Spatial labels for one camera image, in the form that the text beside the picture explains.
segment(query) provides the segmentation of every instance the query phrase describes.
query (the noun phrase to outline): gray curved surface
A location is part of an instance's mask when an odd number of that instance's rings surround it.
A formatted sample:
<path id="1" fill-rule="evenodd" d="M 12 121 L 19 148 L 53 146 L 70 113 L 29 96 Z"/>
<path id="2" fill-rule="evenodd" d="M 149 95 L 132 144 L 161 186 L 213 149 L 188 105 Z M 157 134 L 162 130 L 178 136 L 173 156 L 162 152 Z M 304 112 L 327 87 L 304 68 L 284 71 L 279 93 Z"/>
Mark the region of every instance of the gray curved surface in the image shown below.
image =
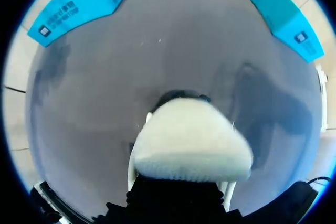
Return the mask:
<path id="1" fill-rule="evenodd" d="M 321 125 L 317 73 L 250 0 L 124 0 L 40 48 L 26 100 L 39 173 L 88 218 L 108 201 L 125 206 L 132 143 L 171 89 L 208 95 L 249 141 L 253 171 L 231 209 L 246 215 L 306 178 Z"/>

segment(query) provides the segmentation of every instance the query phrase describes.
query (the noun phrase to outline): black cable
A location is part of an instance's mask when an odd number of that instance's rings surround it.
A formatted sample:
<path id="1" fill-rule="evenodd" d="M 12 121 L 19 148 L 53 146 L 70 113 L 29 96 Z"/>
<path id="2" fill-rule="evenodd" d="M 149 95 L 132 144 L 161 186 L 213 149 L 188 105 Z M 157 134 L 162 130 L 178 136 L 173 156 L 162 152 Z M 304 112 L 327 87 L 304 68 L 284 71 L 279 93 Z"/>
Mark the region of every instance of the black cable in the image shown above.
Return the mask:
<path id="1" fill-rule="evenodd" d="M 312 180 L 308 181 L 307 184 L 309 185 L 309 184 L 311 184 L 315 181 L 318 181 L 318 180 L 326 180 L 328 182 L 331 182 L 331 178 L 329 178 L 329 177 L 317 177 L 317 178 L 313 178 Z"/>

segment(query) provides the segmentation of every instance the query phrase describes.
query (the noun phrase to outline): black plastic part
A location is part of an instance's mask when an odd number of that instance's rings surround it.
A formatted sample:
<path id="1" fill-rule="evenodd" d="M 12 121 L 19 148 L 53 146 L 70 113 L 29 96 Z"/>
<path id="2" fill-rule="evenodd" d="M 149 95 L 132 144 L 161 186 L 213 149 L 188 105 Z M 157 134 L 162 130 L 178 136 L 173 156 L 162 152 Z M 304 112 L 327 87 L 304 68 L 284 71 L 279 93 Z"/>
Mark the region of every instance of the black plastic part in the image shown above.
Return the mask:
<path id="1" fill-rule="evenodd" d="M 162 105 L 164 105 L 165 103 L 176 99 L 176 98 L 194 98 L 194 99 L 200 99 L 206 102 L 211 102 L 211 99 L 209 97 L 207 97 L 204 94 L 199 94 L 198 92 L 194 91 L 194 90 L 180 90 L 180 89 L 175 89 L 175 90 L 171 90 L 168 91 L 166 93 L 164 93 L 159 101 L 157 102 L 157 104 L 155 105 L 155 107 L 151 110 L 151 113 L 154 113 L 159 107 L 161 107 Z"/>
<path id="2" fill-rule="evenodd" d="M 295 182 L 278 198 L 244 217 L 244 223 L 298 223 L 317 192 L 306 182 Z"/>
<path id="3" fill-rule="evenodd" d="M 213 211 L 216 197 L 202 196 L 203 189 L 205 195 L 216 195 L 210 184 L 137 178 L 132 190 L 127 193 L 128 206 L 123 208 L 107 203 L 107 214 L 95 218 L 94 224 L 157 223 L 158 220 L 160 223 L 194 223 L 207 217 L 215 217 L 209 223 L 298 223 L 318 194 L 307 183 L 296 182 L 266 206 L 242 217 L 237 209 Z M 206 202 L 205 205 L 193 206 L 193 195 L 197 195 L 195 191 L 201 193 L 200 202 Z"/>
<path id="4" fill-rule="evenodd" d="M 62 215 L 55 211 L 35 188 L 30 191 L 30 197 L 48 222 L 57 223 L 62 218 Z"/>
<path id="5" fill-rule="evenodd" d="M 44 195 L 50 200 L 53 206 L 70 221 L 72 224 L 91 224 L 92 221 L 88 220 L 75 210 L 70 208 L 64 201 L 62 201 L 55 192 L 49 187 L 47 182 L 40 184 L 40 188 Z"/>

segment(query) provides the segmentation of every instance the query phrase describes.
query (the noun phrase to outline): white foam block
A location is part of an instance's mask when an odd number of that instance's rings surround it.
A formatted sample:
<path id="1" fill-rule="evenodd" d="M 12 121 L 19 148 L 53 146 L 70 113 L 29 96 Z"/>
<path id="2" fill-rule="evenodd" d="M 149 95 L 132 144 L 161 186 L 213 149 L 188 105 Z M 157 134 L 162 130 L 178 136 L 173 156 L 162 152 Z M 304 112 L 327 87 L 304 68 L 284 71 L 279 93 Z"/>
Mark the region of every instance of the white foam block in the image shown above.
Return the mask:
<path id="1" fill-rule="evenodd" d="M 250 175 L 252 151 L 211 104 L 174 99 L 161 106 L 135 142 L 130 163 L 152 178 L 234 182 Z"/>

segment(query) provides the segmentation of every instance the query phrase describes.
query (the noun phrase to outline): tile grout line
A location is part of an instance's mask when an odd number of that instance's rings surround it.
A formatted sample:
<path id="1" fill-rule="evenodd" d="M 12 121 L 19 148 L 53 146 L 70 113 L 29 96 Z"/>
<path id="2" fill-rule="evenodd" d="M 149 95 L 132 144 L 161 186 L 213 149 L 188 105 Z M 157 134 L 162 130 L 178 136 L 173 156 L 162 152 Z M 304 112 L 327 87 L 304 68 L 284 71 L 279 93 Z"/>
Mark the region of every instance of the tile grout line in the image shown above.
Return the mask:
<path id="1" fill-rule="evenodd" d="M 26 31 L 28 31 L 27 27 L 25 27 L 23 24 L 21 24 L 20 26 L 22 26 L 23 29 L 25 29 Z"/>
<path id="2" fill-rule="evenodd" d="M 14 151 L 25 151 L 25 150 L 29 150 L 29 147 L 28 148 L 13 149 L 11 151 L 14 152 Z"/>
<path id="3" fill-rule="evenodd" d="M 305 5 L 306 2 L 308 2 L 308 0 L 306 0 L 302 5 L 300 5 L 299 9 L 301 9 L 302 6 Z"/>
<path id="4" fill-rule="evenodd" d="M 26 91 L 23 91 L 23 90 L 20 90 L 20 89 L 14 89 L 14 88 L 11 88 L 11 87 L 6 86 L 6 85 L 4 85 L 4 87 L 5 87 L 6 89 L 13 90 L 13 91 L 16 91 L 16 92 L 19 92 L 19 93 L 23 93 L 23 94 L 26 93 Z"/>

